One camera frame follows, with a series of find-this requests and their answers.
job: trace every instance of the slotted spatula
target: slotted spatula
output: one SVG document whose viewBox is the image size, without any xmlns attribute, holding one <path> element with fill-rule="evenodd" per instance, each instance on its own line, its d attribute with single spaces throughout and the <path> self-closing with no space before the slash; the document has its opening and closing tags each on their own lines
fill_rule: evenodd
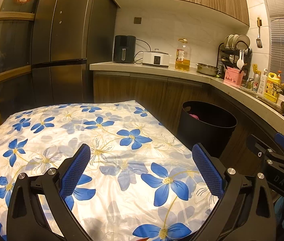
<svg viewBox="0 0 284 241">
<path fill-rule="evenodd" d="M 258 28 L 259 28 L 259 35 L 258 35 L 258 38 L 257 38 L 257 46 L 258 48 L 262 48 L 262 42 L 261 42 L 261 39 L 260 39 L 260 27 L 262 26 L 262 20 L 260 20 L 260 18 L 258 17 Z"/>
</svg>

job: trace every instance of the yellow oil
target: yellow oil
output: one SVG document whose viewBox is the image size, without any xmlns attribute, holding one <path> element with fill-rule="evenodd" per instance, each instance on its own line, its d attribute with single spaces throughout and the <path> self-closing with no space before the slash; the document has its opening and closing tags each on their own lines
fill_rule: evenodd
<svg viewBox="0 0 284 241">
<path fill-rule="evenodd" d="M 189 70 L 190 60 L 175 61 L 175 68 L 178 70 Z"/>
</svg>

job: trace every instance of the pink utensil holder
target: pink utensil holder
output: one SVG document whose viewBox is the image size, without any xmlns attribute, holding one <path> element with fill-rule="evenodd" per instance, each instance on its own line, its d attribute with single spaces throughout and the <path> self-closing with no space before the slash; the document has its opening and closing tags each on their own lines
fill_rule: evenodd
<svg viewBox="0 0 284 241">
<path fill-rule="evenodd" d="M 229 84 L 231 86 L 240 88 L 242 78 L 245 75 L 243 72 L 239 73 L 240 70 L 234 68 L 228 68 L 225 71 L 223 83 Z"/>
</svg>

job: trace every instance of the blue gripper pad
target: blue gripper pad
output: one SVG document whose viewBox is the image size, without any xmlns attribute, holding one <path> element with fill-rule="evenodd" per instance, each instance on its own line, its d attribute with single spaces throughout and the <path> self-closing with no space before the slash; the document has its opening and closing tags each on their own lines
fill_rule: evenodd
<svg viewBox="0 0 284 241">
<path fill-rule="evenodd" d="M 212 195 L 219 199 L 223 196 L 223 179 L 216 170 L 210 159 L 198 144 L 192 149 L 192 158 L 198 167 L 205 183 L 207 184 Z"/>
<path fill-rule="evenodd" d="M 61 190 L 60 195 L 62 199 L 65 199 L 67 196 L 70 196 L 80 180 L 88 162 L 91 158 L 90 147 L 86 144 L 83 144 L 79 150 L 74 155 L 75 159 L 72 164 L 69 166 L 68 170 L 64 174 L 61 180 Z"/>
</svg>

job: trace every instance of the rice cooker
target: rice cooker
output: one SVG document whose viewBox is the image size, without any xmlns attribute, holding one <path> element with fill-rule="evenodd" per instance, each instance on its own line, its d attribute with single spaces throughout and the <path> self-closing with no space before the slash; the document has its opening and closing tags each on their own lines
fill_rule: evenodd
<svg viewBox="0 0 284 241">
<path fill-rule="evenodd" d="M 155 67 L 169 67 L 170 56 L 167 53 L 160 52 L 159 49 L 154 49 L 151 52 L 143 52 L 143 65 Z"/>
</svg>

